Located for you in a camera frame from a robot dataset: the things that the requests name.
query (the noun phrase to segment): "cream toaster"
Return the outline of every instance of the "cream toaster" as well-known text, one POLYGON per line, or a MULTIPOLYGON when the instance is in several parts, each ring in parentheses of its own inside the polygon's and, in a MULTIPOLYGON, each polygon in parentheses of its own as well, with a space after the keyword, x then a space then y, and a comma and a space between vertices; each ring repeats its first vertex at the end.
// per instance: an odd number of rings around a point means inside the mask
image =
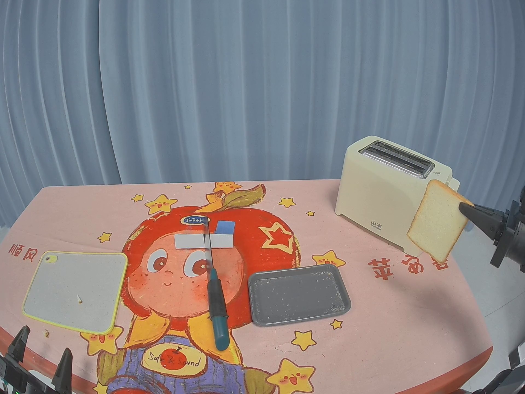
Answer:
POLYGON ((422 251, 406 233, 430 180, 459 188, 447 165, 400 144, 365 137, 346 150, 336 214, 417 257, 422 251))

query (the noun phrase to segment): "bread slice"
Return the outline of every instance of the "bread slice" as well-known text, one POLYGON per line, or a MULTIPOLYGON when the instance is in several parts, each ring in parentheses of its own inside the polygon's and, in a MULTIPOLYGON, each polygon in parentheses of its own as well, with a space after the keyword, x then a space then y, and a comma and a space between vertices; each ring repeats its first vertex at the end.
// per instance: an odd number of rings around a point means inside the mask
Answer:
POLYGON ((473 205, 438 180, 430 180, 406 235, 439 264, 447 259, 468 219, 459 211, 459 203, 473 205))

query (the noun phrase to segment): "cutting board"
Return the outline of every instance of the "cutting board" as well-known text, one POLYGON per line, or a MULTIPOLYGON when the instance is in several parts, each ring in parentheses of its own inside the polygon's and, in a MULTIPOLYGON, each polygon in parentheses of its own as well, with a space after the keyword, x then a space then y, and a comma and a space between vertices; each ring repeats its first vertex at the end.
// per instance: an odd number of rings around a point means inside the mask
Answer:
POLYGON ((115 323, 127 265, 122 253, 47 251, 27 291, 23 313, 79 332, 107 334, 115 323))

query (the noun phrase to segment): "gray tray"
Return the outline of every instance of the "gray tray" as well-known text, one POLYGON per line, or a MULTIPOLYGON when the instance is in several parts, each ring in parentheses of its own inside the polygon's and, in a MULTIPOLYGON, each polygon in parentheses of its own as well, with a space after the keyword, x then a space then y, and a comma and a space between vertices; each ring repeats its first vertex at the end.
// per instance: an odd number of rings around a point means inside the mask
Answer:
POLYGON ((254 273, 248 289, 253 322, 261 326, 333 317, 351 306, 341 274, 332 264, 254 273))

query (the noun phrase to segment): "yellow cutting board rim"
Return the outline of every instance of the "yellow cutting board rim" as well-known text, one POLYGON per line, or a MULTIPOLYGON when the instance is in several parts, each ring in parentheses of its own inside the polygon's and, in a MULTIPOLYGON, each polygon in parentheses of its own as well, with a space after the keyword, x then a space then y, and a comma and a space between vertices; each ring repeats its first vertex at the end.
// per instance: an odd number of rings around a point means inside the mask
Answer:
POLYGON ((124 284, 124 278, 126 277, 126 269, 128 268, 128 257, 126 256, 126 254, 124 254, 124 253, 82 253, 82 252, 71 252, 71 251, 48 250, 45 253, 43 253, 42 257, 40 257, 40 261, 37 264, 35 272, 33 273, 33 278, 31 279, 31 283, 30 283, 29 287, 27 288, 26 296, 24 297, 24 301, 22 303, 22 313, 28 318, 36 319, 36 321, 41 321, 42 323, 53 325, 55 327, 65 328, 67 330, 73 330, 75 332, 86 332, 86 331, 85 331, 84 328, 70 327, 70 326, 67 326, 67 325, 53 323, 53 322, 51 322, 49 320, 42 319, 42 318, 39 318, 39 317, 35 317, 33 315, 27 314, 25 312, 25 310, 24 310, 24 305, 26 304, 26 299, 27 299, 28 295, 30 294, 31 286, 33 285, 33 281, 35 280, 36 273, 38 272, 40 264, 42 263, 42 261, 44 260, 44 258, 46 257, 46 255, 48 253, 83 254, 83 255, 86 255, 86 254, 89 254, 89 255, 122 255, 124 257, 124 267, 123 267, 123 271, 122 271, 122 276, 120 278, 120 284, 119 284, 119 290, 118 290, 119 295, 116 297, 115 306, 113 307, 113 314, 111 316, 111 325, 109 326, 109 328, 107 330, 105 330, 103 332, 89 332, 89 334, 94 334, 96 336, 105 336, 106 334, 109 334, 111 332, 111 330, 113 330, 113 328, 115 326, 116 312, 117 312, 118 307, 119 307, 120 293, 122 292, 122 285, 124 284))

